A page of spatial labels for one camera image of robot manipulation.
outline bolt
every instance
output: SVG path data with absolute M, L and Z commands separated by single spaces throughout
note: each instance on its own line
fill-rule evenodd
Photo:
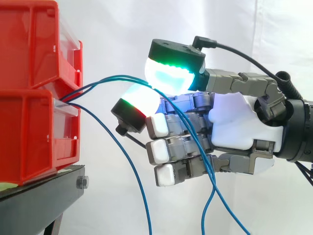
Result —
M 76 181 L 76 187 L 80 189 L 87 189 L 89 185 L 89 177 L 88 176 L 78 176 Z

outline blue cable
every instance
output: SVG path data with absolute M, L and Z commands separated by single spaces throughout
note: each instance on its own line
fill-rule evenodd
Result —
M 191 136 L 193 137 L 194 141 L 196 142 L 202 159 L 204 161 L 204 166 L 206 168 L 206 171 L 208 173 L 208 176 L 210 178 L 210 181 L 212 182 L 213 185 L 213 189 L 211 192 L 211 195 L 203 209 L 203 213 L 202 213 L 202 218 L 201 218 L 201 230 L 202 230 L 202 234 L 205 234 L 204 232 L 204 219 L 205 219 L 205 214 L 207 211 L 207 208 L 210 204 L 210 202 L 212 201 L 212 198 L 214 196 L 214 193 L 217 192 L 218 196 L 220 197 L 222 203 L 224 204 L 225 208 L 227 209 L 227 211 L 230 213 L 230 215 L 234 218 L 234 220 L 238 223 L 238 225 L 243 229 L 243 231 L 247 234 L 250 235 L 250 232 L 243 226 L 243 224 L 239 221 L 239 219 L 235 216 L 235 214 L 232 212 L 232 210 L 230 209 L 230 207 L 228 206 L 227 202 L 225 201 L 225 199 L 223 198 L 221 192 L 219 191 L 219 189 L 216 186 L 216 179 L 215 179 L 215 173 L 214 170 L 212 168 L 211 163 L 209 162 L 209 160 L 206 157 L 206 153 L 204 152 L 202 146 L 200 145 L 197 133 L 192 125 L 192 123 L 190 122 L 190 120 L 187 118 L 187 116 L 185 115 L 185 113 L 183 113 L 164 93 L 162 93 L 161 91 L 159 91 L 158 89 L 152 88 L 152 86 L 150 86 L 146 81 L 141 80 L 139 78 L 136 77 L 132 77 L 132 76 L 128 76 L 128 75 L 116 75 L 116 76 L 111 76 L 111 77 L 107 77 L 104 78 L 98 82 L 94 82 L 91 84 L 88 84 L 78 90 L 73 91 L 72 93 L 66 95 L 65 97 L 63 97 L 61 100 L 66 99 L 67 97 L 70 97 L 72 95 L 74 95 L 75 93 L 82 91 L 88 87 L 95 87 L 98 84 L 101 83 L 106 83 L 106 82 L 111 82 L 111 81 L 128 81 L 128 82 L 134 82 L 146 87 L 149 87 L 151 89 L 153 89 L 154 91 L 156 91 L 157 93 L 159 93 L 161 96 L 163 96 L 170 104 L 171 106 L 174 108 L 174 110 L 176 111 L 177 115 L 180 117 L 180 119 L 182 120 L 182 122 L 184 123 L 184 125 L 186 126 L 187 130 L 189 131 L 189 133 L 191 134 Z
M 147 220 L 148 220 L 148 227 L 149 227 L 149 235 L 152 235 L 152 225 L 151 225 L 151 219 L 150 219 L 150 214 L 149 214 L 149 208 L 148 208 L 148 203 L 147 203 L 147 199 L 146 199 L 146 195 L 145 192 L 143 190 L 143 186 L 140 180 L 140 177 L 138 175 L 138 172 L 136 170 L 135 165 L 133 164 L 133 161 L 131 160 L 130 156 L 128 155 L 128 153 L 126 152 L 126 150 L 124 149 L 124 147 L 122 146 L 122 144 L 117 140 L 117 138 L 113 135 L 113 133 L 108 129 L 108 127 L 95 115 L 93 114 L 91 111 L 89 111 L 88 109 L 86 109 L 85 107 L 79 105 L 79 104 L 74 104 L 74 103 L 68 103 L 69 105 L 72 106 L 76 106 L 84 111 L 86 111 L 88 114 L 90 114 L 94 119 L 97 120 L 97 122 L 100 123 L 100 125 L 108 132 L 108 134 L 112 137 L 112 139 L 115 141 L 115 143 L 118 145 L 118 147 L 122 150 L 122 152 L 124 153 L 125 157 L 127 158 L 129 164 L 131 165 L 134 174 L 136 176 L 136 179 L 138 181 L 139 184 L 139 188 L 140 188 L 140 192 L 142 195 L 142 199 L 143 199 L 143 203 L 145 205 L 145 210 L 146 210 L 146 214 L 147 214 Z

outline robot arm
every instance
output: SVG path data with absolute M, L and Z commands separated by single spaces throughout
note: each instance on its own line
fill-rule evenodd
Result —
M 205 69 L 203 47 L 234 52 L 266 75 Z M 231 47 L 195 37 L 192 46 L 153 40 L 145 75 L 151 86 L 176 95 L 171 100 L 195 127 L 215 172 L 254 174 L 271 167 L 273 155 L 313 162 L 313 102 L 302 99 L 286 72 L 274 75 Z M 112 113 L 121 135 L 147 126 L 152 141 L 146 148 L 156 165 L 157 185 L 171 186 L 206 173 L 196 143 L 166 100 L 161 99 L 150 117 L 120 101 Z M 211 155 L 214 150 L 224 154 Z

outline green led light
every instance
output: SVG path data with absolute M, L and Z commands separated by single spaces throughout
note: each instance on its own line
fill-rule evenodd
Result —
M 145 75 L 150 85 L 171 95 L 188 93 L 195 78 L 187 69 L 164 65 L 150 58 L 146 62 Z

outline white backdrop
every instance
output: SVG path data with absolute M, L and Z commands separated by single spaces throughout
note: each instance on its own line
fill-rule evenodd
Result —
M 116 74 L 144 78 L 153 38 L 191 44 L 195 35 L 233 46 L 271 71 L 287 70 L 306 99 L 310 87 L 312 6 L 305 0 L 59 0 L 64 18 L 84 45 L 84 84 Z M 206 50 L 207 68 L 257 71 L 220 49 Z M 114 131 L 111 108 L 130 84 L 101 85 L 79 103 Z M 81 160 L 90 178 L 84 196 L 64 214 L 61 235 L 148 234 L 144 206 L 126 158 L 99 124 L 82 113 Z M 207 176 L 169 188 L 155 186 L 143 149 L 117 136 L 141 177 L 155 235 L 201 234 L 202 209 L 212 189 Z M 147 142 L 146 132 L 137 137 Z M 254 235 L 309 234 L 312 189 L 292 164 L 277 160 L 257 176 L 217 174 L 230 207 Z M 208 234 L 243 234 L 215 196 Z

